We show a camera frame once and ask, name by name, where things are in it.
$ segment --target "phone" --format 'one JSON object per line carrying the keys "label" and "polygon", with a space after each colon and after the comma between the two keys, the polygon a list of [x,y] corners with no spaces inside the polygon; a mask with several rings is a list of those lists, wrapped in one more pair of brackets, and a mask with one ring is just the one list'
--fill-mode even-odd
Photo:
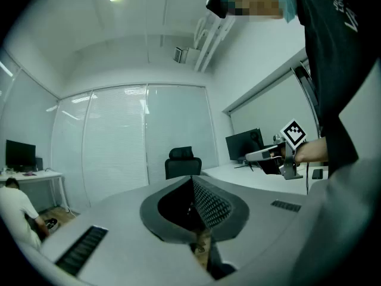
{"label": "phone", "polygon": [[312,173],[312,179],[322,179],[323,178],[323,169],[316,169]]}

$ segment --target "desk leg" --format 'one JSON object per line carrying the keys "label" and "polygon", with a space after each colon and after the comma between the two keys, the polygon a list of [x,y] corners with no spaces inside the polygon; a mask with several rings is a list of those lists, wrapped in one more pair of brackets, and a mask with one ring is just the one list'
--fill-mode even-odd
{"label": "desk leg", "polygon": [[61,193],[62,202],[63,202],[64,208],[65,208],[65,211],[69,212],[69,208],[67,206],[66,195],[65,195],[65,192],[64,192],[64,187],[62,185],[62,177],[58,178],[58,183],[60,185],[60,193]]}
{"label": "desk leg", "polygon": [[55,194],[54,194],[54,179],[50,180],[49,186],[50,186],[50,192],[52,193],[52,197],[53,197],[53,203],[54,203],[54,206],[56,207],[57,201],[55,200]]}

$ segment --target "window blinds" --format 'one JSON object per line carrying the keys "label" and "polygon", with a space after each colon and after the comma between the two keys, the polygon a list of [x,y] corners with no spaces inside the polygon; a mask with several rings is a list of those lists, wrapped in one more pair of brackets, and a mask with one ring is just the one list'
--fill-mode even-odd
{"label": "window blinds", "polygon": [[52,137],[52,168],[64,174],[67,201],[81,213],[90,206],[82,173],[82,137],[90,92],[62,100]]}
{"label": "window blinds", "polygon": [[217,155],[205,88],[150,85],[147,92],[146,151],[149,183],[165,180],[164,163],[175,147],[192,146],[202,168]]}
{"label": "window blinds", "polygon": [[95,91],[83,140],[83,173],[91,205],[148,185],[144,147],[146,86]]}

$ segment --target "computer monitor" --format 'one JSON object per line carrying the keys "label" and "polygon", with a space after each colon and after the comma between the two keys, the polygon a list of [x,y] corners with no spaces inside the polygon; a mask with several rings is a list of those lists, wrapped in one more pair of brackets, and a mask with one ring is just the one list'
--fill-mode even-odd
{"label": "computer monitor", "polygon": [[259,128],[226,137],[231,160],[245,160],[245,154],[263,149],[262,134]]}
{"label": "computer monitor", "polygon": [[5,164],[18,171],[34,170],[36,166],[36,146],[7,140]]}

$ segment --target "cable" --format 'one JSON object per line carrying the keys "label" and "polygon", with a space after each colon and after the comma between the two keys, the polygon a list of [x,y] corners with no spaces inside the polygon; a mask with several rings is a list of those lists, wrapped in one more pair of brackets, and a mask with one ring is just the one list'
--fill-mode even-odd
{"label": "cable", "polygon": [[69,212],[71,213],[71,215],[73,215],[74,217],[77,217],[77,215],[75,215],[72,211],[71,211],[71,208],[69,208],[69,206],[67,207],[69,209]]}
{"label": "cable", "polygon": [[307,162],[307,171],[305,175],[305,188],[307,189],[307,195],[308,195],[308,167],[310,166],[310,162]]}

